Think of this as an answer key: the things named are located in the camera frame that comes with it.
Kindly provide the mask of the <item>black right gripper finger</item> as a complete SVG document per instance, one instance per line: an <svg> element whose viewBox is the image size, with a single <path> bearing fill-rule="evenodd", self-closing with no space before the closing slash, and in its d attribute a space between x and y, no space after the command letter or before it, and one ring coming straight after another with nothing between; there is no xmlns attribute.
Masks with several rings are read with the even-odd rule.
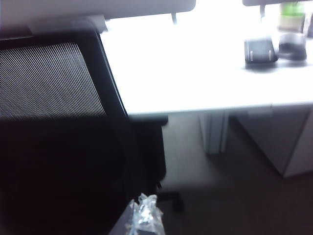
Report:
<svg viewBox="0 0 313 235"><path fill-rule="evenodd" d="M155 194L141 194L138 202L130 201L109 234L165 235L163 212L157 207Z"/></svg>

